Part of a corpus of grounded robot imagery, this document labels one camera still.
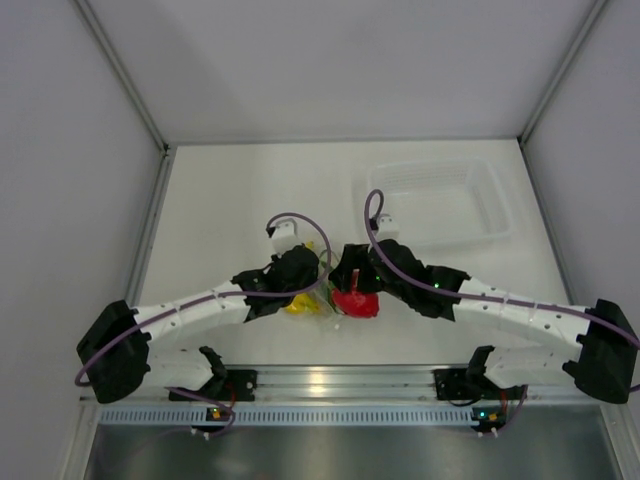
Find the red fake dragon fruit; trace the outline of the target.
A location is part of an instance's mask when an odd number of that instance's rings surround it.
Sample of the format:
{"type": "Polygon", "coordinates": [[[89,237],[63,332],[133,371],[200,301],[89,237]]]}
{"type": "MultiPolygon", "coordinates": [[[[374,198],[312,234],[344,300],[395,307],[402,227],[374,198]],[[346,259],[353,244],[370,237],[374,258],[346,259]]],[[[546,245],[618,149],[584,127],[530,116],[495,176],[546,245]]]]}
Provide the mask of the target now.
{"type": "Polygon", "coordinates": [[[351,278],[351,290],[342,292],[337,287],[331,291],[334,306],[344,315],[352,318],[370,319],[378,315],[380,310],[377,293],[363,293],[357,285],[359,271],[355,270],[351,278]]]}

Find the yellow fake banana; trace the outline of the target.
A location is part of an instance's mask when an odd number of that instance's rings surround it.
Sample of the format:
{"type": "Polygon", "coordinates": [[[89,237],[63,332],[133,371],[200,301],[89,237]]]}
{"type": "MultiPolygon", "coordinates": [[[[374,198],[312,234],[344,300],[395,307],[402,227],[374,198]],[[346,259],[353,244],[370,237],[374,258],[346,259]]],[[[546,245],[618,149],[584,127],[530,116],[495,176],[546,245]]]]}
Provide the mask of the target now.
{"type": "Polygon", "coordinates": [[[318,292],[311,290],[296,295],[284,311],[290,315],[319,315],[323,312],[323,307],[318,292]]]}

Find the clear zip top bag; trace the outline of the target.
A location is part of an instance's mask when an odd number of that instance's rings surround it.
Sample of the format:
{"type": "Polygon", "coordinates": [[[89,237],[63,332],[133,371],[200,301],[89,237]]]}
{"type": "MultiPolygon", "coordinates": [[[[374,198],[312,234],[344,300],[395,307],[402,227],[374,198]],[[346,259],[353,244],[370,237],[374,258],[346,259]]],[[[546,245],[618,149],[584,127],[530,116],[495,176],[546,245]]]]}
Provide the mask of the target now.
{"type": "MultiPolygon", "coordinates": [[[[317,247],[313,241],[306,242],[305,247],[318,255],[320,272],[326,267],[332,271],[338,265],[340,255],[333,250],[317,247]]],[[[332,299],[333,289],[333,284],[326,278],[313,290],[295,296],[284,312],[307,323],[314,321],[323,330],[338,331],[344,314],[332,299]]]]}

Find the green fake chili pepper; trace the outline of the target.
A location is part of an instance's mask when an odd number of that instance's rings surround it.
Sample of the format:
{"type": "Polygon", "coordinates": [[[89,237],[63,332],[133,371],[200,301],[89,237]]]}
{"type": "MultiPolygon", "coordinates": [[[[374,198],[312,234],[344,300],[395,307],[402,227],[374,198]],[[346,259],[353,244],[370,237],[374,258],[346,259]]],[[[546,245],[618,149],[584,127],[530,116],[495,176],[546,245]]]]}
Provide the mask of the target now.
{"type": "MultiPolygon", "coordinates": [[[[329,250],[327,249],[324,249],[320,252],[319,263],[321,273],[324,273],[325,271],[327,271],[328,273],[331,272],[331,262],[328,260],[328,253],[329,250]]],[[[324,280],[321,282],[320,286],[318,287],[318,291],[320,299],[324,302],[326,308],[333,310],[334,304],[331,298],[332,286],[329,280],[329,275],[326,275],[324,280]]]]}

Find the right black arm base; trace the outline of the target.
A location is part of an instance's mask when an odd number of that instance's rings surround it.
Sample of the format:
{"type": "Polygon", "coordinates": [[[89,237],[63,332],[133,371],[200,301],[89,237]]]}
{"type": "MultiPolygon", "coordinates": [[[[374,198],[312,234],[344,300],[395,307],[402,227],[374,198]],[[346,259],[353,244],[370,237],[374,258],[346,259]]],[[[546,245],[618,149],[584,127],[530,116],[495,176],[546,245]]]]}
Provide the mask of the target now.
{"type": "Polygon", "coordinates": [[[466,368],[436,369],[433,377],[437,399],[454,406],[471,406],[495,397],[486,379],[469,374],[466,368]]]}

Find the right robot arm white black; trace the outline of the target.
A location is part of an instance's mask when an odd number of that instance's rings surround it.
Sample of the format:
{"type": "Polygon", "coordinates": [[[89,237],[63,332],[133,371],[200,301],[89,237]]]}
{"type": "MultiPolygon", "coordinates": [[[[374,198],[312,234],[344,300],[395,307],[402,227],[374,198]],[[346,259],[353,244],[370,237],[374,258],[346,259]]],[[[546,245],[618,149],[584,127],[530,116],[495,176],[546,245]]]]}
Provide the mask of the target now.
{"type": "Polygon", "coordinates": [[[622,309],[600,299],[592,307],[544,304],[486,285],[464,271],[425,265],[395,240],[348,244],[329,279],[342,293],[385,292],[428,318],[504,332],[527,347],[476,348],[468,388],[480,397],[525,385],[572,384],[584,394],[624,404],[639,339],[622,309]]]}

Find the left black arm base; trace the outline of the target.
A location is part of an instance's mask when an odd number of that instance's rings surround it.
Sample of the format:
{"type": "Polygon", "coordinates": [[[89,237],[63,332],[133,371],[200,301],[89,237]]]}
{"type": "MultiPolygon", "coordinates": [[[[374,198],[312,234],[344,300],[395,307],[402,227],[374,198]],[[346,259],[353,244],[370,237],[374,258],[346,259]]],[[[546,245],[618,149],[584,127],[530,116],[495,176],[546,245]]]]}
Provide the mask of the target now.
{"type": "Polygon", "coordinates": [[[214,376],[199,390],[180,388],[187,396],[171,390],[168,398],[174,402],[196,401],[197,398],[199,401],[207,399],[217,402],[254,402],[257,380],[256,370],[232,368],[224,378],[214,376]]]}

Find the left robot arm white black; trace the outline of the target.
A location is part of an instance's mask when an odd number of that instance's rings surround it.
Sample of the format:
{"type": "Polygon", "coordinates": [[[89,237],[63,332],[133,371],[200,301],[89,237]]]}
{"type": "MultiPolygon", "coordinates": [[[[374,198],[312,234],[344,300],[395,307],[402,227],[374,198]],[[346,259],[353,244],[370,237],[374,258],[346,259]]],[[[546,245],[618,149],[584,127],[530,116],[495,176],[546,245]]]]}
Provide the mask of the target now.
{"type": "Polygon", "coordinates": [[[297,245],[191,297],[146,307],[112,302],[76,347],[82,367],[75,382],[101,404],[149,388],[167,390],[173,401],[216,400],[228,371],[207,333],[277,313],[316,286],[319,268],[318,256],[297,245]]]}

